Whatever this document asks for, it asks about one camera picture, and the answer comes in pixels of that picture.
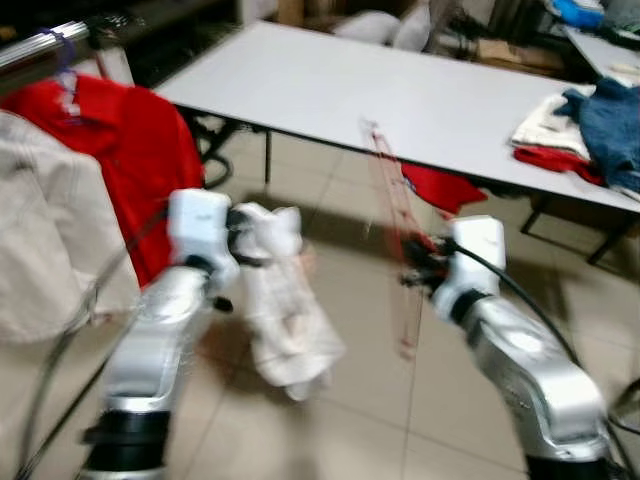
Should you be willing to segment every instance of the hanger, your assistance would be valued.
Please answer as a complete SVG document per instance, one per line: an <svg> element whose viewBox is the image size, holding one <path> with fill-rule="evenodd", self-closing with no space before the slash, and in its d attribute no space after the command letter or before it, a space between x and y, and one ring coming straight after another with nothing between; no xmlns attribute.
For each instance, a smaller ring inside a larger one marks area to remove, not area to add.
<svg viewBox="0 0 640 480"><path fill-rule="evenodd" d="M41 28L39 32L44 35L53 35L62 45L62 49L59 53L59 65L55 73L55 78L64 90L61 98L62 108L71 117L77 118L80 116L80 106L74 103L74 99L76 96L78 77L76 72L70 68L76 56L73 42L69 41L64 34L56 32L50 28Z"/></svg>

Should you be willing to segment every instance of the red shirt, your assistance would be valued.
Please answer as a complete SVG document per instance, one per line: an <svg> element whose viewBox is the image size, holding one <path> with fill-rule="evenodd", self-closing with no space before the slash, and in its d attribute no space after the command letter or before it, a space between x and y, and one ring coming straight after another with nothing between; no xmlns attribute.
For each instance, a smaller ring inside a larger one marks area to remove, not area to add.
<svg viewBox="0 0 640 480"><path fill-rule="evenodd" d="M76 88L77 118L63 110L62 88L55 80L13 93L2 108L100 163L128 242L166 207L173 190L202 186L198 152L178 111L153 92L85 75L78 75ZM161 221L131 252L140 286L169 264L169 253L166 221Z"/></svg>

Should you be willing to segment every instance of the denim fabric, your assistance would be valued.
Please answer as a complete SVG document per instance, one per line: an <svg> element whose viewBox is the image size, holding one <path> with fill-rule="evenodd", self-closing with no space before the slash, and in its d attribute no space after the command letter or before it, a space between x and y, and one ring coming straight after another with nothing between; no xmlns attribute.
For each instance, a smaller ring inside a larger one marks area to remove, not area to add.
<svg viewBox="0 0 640 480"><path fill-rule="evenodd" d="M627 88L612 78L598 82L587 97L564 92L567 103L555 110L580 125L591 158L610 186L640 192L640 88Z"/></svg>

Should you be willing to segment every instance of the white towel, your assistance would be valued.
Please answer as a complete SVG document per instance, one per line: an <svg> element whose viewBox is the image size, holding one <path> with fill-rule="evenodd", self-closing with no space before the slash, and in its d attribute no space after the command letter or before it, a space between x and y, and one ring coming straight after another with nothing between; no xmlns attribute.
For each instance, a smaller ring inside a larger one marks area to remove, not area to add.
<svg viewBox="0 0 640 480"><path fill-rule="evenodd" d="M236 251L264 260L261 267L242 267L256 368L270 384L285 387L292 399L306 400L316 385L327 384L329 370L345 347L303 272L300 212L270 212L255 203L237 210L251 221Z"/></svg>
<svg viewBox="0 0 640 480"><path fill-rule="evenodd" d="M592 87L587 88L587 94L593 93ZM569 117L553 114L566 102L559 94L547 97L513 133L512 145L559 148L591 161L579 125Z"/></svg>

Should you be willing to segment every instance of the white cloth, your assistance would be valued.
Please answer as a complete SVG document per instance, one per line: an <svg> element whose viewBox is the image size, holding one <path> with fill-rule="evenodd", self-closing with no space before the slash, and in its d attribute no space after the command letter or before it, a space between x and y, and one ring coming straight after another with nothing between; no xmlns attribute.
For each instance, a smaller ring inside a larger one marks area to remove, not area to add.
<svg viewBox="0 0 640 480"><path fill-rule="evenodd" d="M351 40L384 45L391 41L398 27L400 20L393 15L367 11L342 22L333 29L333 34Z"/></svg>
<svg viewBox="0 0 640 480"><path fill-rule="evenodd" d="M124 241L97 161L0 111L0 342L55 336ZM139 296L127 257L95 313L123 313Z"/></svg>
<svg viewBox="0 0 640 480"><path fill-rule="evenodd" d="M429 3L418 4L404 18L391 42L393 48L421 52L429 41L431 34L431 14Z"/></svg>
<svg viewBox="0 0 640 480"><path fill-rule="evenodd" d="M345 347L300 265L300 212L270 212L255 203L237 210L251 220L238 238L238 253L265 261L261 267L242 267L256 368L270 384L285 387L294 400L305 400L316 385L327 383Z"/></svg>
<svg viewBox="0 0 640 480"><path fill-rule="evenodd" d="M553 114L566 102L560 94L547 97L513 133L512 145L559 148L591 161L579 125L569 117Z"/></svg>

